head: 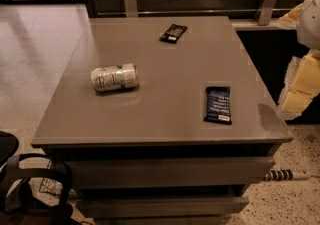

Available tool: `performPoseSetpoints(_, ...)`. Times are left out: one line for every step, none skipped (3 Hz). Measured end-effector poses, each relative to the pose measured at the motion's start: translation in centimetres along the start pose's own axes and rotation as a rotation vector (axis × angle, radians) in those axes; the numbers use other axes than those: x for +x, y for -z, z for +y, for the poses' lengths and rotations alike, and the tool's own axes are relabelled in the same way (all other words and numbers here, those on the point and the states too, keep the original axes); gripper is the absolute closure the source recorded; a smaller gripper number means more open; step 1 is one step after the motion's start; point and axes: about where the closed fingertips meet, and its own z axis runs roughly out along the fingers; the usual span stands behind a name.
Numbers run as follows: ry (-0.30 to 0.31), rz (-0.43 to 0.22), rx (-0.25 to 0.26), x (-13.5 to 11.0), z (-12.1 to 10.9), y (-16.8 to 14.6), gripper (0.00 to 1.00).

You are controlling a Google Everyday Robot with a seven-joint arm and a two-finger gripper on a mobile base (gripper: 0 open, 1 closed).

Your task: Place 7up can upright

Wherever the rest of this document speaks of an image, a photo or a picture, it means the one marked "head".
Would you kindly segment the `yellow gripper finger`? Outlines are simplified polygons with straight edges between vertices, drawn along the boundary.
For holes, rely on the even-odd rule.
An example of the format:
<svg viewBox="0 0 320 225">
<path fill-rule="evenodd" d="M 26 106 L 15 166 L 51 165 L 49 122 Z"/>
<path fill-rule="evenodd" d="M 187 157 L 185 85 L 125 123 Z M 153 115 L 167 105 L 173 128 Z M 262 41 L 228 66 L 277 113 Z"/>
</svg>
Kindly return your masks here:
<svg viewBox="0 0 320 225">
<path fill-rule="evenodd" d="M 320 51 L 310 50 L 302 58 L 293 56 L 278 99 L 278 115 L 284 120 L 301 116 L 319 94 Z"/>
<path fill-rule="evenodd" d="M 302 4 L 295 6 L 288 13 L 280 17 L 279 22 L 282 24 L 296 24 L 301 8 Z"/>
</svg>

